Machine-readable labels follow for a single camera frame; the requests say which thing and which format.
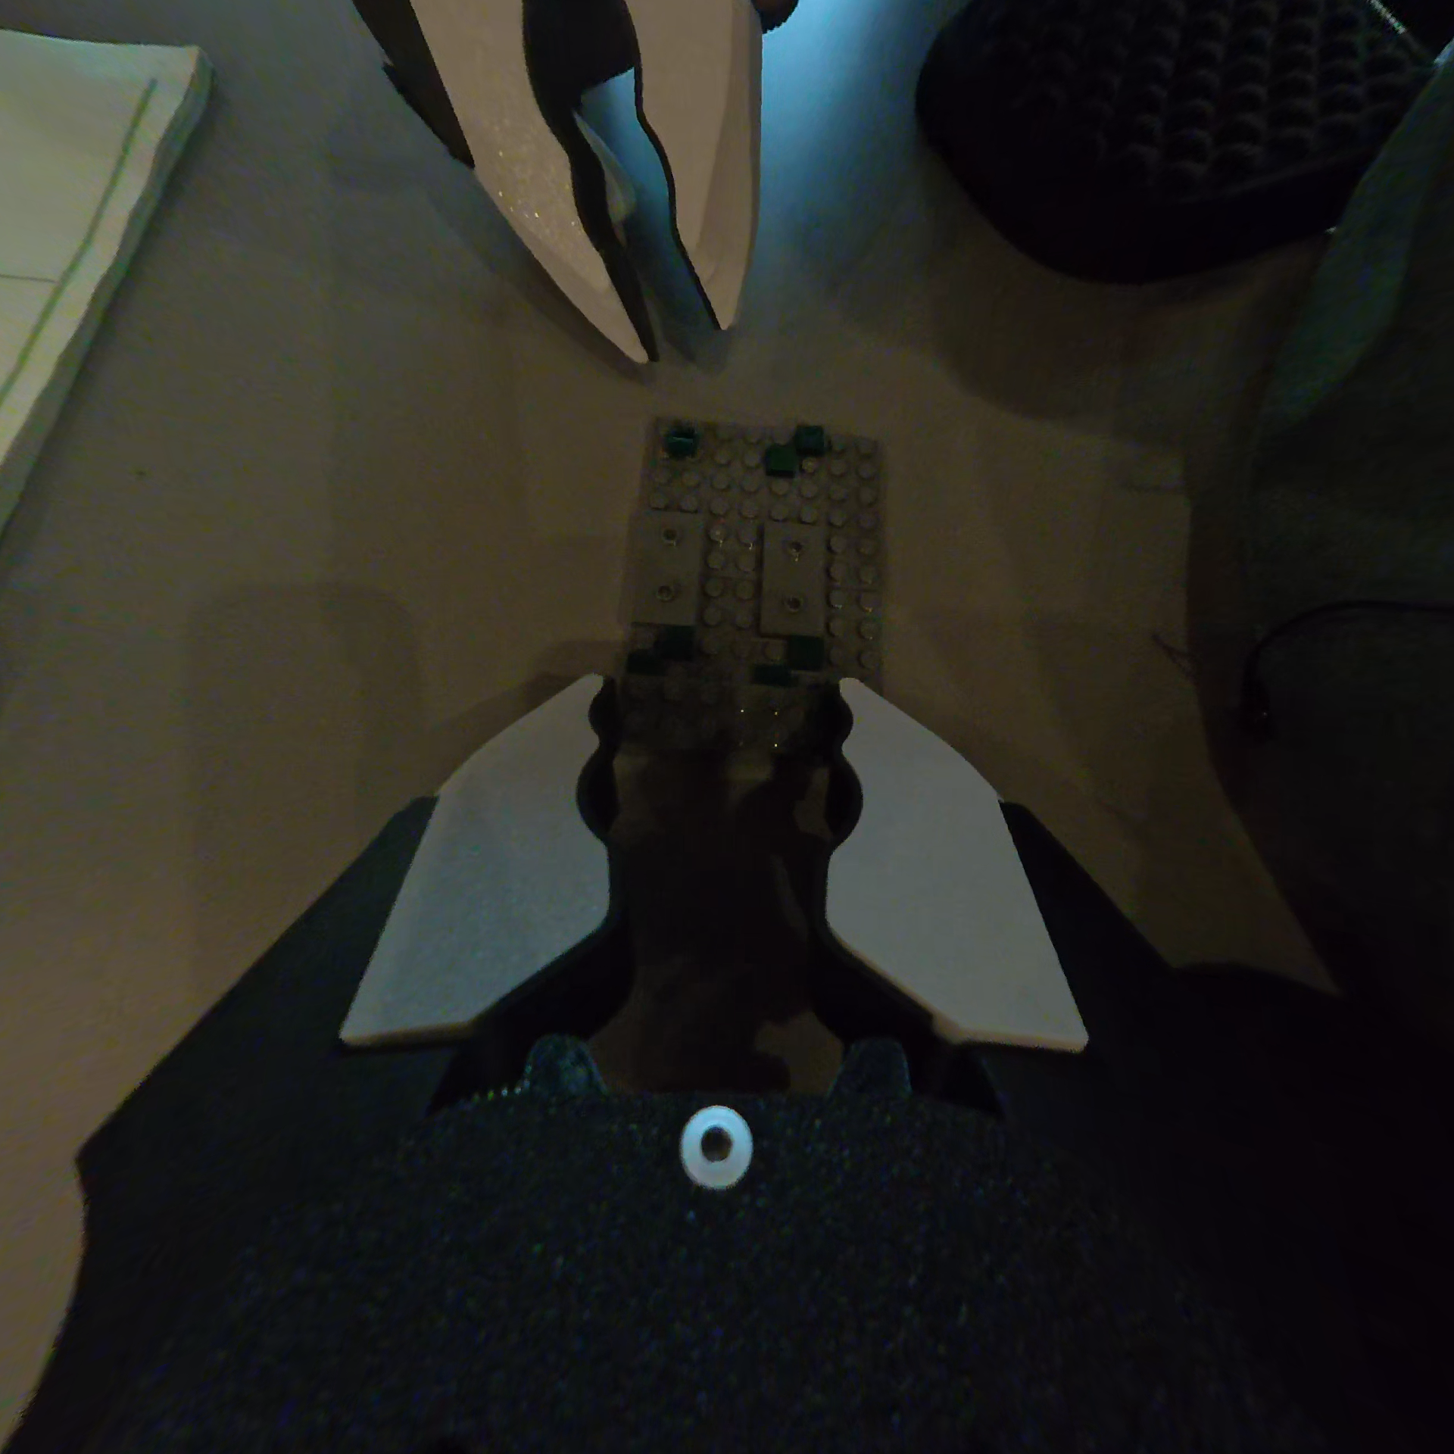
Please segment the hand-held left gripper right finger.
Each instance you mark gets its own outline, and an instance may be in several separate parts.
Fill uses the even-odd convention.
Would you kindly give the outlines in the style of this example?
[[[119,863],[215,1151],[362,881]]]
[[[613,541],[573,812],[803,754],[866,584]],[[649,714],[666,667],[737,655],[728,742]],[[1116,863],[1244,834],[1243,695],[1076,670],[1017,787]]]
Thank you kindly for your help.
[[[947,1045],[1085,1051],[1007,802],[866,682],[846,678],[840,698],[860,807],[829,852],[827,933]]]

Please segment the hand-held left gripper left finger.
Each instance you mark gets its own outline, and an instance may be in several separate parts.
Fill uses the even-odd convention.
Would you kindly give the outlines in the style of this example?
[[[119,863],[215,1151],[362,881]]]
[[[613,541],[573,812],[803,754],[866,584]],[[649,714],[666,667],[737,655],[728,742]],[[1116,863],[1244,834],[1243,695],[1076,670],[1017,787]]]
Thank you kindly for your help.
[[[517,1008],[614,919],[617,691],[588,673],[469,754],[342,1021],[342,1045],[445,1045]]]

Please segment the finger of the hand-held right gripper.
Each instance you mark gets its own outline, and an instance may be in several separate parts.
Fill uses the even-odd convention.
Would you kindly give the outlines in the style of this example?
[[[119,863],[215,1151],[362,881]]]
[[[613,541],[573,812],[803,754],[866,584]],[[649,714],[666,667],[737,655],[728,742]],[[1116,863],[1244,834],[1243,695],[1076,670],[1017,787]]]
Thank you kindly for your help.
[[[542,2],[415,2],[473,170],[551,282],[631,363],[659,360],[641,285],[617,238],[606,167],[569,89],[532,62]]]
[[[750,2],[630,2],[639,124],[670,223],[721,332],[737,325],[757,228],[763,26]]]

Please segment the grey long building brick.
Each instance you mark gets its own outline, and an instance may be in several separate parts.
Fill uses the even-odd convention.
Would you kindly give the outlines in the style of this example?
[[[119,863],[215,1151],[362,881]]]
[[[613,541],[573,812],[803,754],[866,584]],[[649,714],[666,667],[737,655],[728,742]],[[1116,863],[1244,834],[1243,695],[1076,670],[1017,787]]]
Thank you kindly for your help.
[[[810,734],[817,688],[641,678],[617,682],[624,739],[644,751],[793,751]]]

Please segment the grey studded building baseplate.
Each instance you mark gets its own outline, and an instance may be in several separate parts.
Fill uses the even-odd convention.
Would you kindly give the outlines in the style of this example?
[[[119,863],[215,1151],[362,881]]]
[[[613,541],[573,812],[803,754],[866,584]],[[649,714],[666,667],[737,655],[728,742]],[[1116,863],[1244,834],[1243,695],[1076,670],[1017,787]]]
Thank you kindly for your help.
[[[660,449],[662,427],[688,422],[701,430],[691,461],[670,461]],[[883,691],[890,605],[890,464],[884,447],[862,434],[829,430],[823,459],[799,459],[791,479],[763,471],[763,450],[791,444],[797,424],[742,424],[688,416],[660,416],[645,430],[639,508],[626,537],[645,510],[698,514],[703,518],[701,609],[697,659],[666,663],[662,678],[750,682],[753,665],[785,665],[787,640],[757,630],[763,526],[823,526],[827,535],[827,661],[817,673],[793,673],[793,688],[817,688],[821,696],[846,678]],[[650,649],[662,628],[626,621],[630,578],[624,576],[624,674],[626,652]]]

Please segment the open white instruction booklet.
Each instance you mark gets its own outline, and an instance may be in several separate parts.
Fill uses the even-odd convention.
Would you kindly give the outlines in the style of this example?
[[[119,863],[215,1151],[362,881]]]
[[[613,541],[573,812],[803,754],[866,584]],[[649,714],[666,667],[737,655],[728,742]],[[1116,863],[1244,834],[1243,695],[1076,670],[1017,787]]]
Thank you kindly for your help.
[[[3,32],[3,526],[210,100],[199,45]]]

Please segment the black honeycomb cushion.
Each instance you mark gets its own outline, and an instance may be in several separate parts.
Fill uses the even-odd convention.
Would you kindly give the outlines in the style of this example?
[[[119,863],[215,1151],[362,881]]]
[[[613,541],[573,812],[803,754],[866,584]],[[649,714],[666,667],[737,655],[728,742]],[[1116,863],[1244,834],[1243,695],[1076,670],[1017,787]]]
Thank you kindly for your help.
[[[1383,2],[967,2],[915,118],[1030,261],[1156,285],[1330,231],[1434,68]]]

